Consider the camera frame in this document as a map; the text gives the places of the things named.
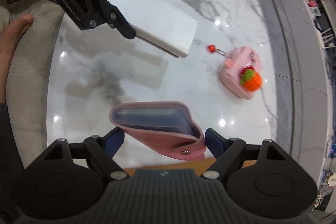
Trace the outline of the pink snap card wallet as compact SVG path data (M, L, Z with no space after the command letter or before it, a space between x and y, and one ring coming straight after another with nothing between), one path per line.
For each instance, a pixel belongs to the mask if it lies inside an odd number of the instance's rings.
M182 102L124 103L112 108L109 119L160 155L184 161L205 159L205 136Z

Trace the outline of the marble tv cabinet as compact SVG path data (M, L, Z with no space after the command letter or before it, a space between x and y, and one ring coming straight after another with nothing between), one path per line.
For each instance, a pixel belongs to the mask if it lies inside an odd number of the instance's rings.
M302 135L298 163L319 182L327 143L332 134L333 98L326 71L326 57L305 0L280 0L299 66Z

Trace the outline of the beige sofa cushion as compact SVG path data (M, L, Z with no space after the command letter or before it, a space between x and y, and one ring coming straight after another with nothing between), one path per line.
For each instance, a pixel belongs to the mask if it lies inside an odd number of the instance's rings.
M6 100L17 149L27 167L47 147L47 91L64 11L49 0L1 0L1 28L24 14L34 21L15 50Z

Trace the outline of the orange crochet fruit charm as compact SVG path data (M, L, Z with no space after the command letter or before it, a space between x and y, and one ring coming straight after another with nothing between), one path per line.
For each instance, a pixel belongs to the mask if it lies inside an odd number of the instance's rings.
M248 92L255 92L262 87L262 78L252 66L243 68L240 73L240 85Z

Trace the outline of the red heart charm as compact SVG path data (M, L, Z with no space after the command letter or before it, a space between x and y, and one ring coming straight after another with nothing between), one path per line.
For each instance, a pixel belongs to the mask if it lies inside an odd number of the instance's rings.
M216 45L214 44L210 44L207 46L207 50L210 52L210 53L218 53L220 54L221 56L224 56L224 57L230 57L230 54L229 53L226 53L224 52L223 50L220 50L217 48Z

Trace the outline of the pink fabric pouch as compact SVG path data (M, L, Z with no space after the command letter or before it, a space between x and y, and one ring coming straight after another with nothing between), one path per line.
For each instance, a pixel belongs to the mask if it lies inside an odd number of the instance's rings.
M246 91L239 82L243 68L252 66L261 75L261 61L257 52L248 46L236 48L227 57L219 73L221 83L237 97L251 100L255 92Z

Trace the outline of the white wifi router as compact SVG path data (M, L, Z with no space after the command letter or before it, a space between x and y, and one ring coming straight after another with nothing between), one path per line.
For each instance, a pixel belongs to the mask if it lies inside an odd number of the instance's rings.
M330 48L335 48L335 34L331 28L324 30L322 32L317 31L319 46L323 50Z

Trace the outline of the white box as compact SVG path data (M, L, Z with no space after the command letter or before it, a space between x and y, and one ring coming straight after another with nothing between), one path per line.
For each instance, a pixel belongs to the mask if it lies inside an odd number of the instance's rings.
M164 0L108 0L136 36L176 58L189 55L198 22Z

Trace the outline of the person's bare foot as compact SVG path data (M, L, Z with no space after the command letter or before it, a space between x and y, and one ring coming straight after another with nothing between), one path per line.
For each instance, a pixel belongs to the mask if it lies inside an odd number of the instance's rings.
M33 24L32 15L25 14L11 22L1 32L1 103L6 102L6 84L15 49L21 37Z

